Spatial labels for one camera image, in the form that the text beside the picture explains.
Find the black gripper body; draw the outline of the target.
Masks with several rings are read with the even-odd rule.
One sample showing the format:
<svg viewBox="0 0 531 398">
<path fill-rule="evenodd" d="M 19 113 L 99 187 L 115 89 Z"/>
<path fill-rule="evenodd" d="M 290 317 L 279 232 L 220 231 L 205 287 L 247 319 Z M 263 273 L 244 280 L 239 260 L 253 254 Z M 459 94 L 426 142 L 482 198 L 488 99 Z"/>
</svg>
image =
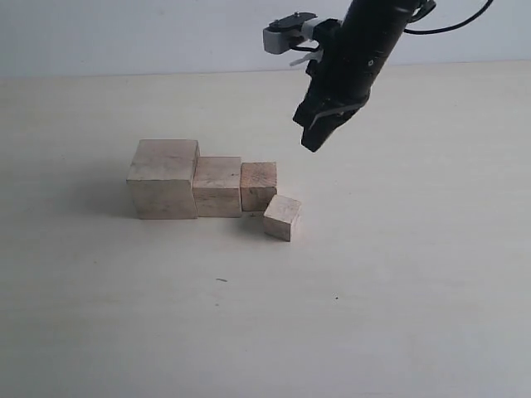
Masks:
<svg viewBox="0 0 531 398">
<path fill-rule="evenodd" d="M 330 33 L 315 30 L 323 55 L 306 68 L 311 81 L 305 97 L 330 98 L 323 115 L 358 111 L 394 48 L 394 20 L 346 18 Z"/>
</svg>

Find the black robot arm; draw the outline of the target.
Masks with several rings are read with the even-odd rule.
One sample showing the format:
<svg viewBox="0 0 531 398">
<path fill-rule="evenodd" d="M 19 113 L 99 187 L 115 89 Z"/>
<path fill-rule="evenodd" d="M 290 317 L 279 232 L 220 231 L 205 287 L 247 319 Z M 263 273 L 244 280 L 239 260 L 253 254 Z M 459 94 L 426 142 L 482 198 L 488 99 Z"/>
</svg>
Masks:
<svg viewBox="0 0 531 398">
<path fill-rule="evenodd" d="M 353 1 L 342 21 L 314 28 L 322 55 L 306 66 L 311 81 L 293 117 L 303 128 L 304 147 L 319 150 L 368 102 L 374 81 L 418 6 L 418 1 Z"/>
</svg>

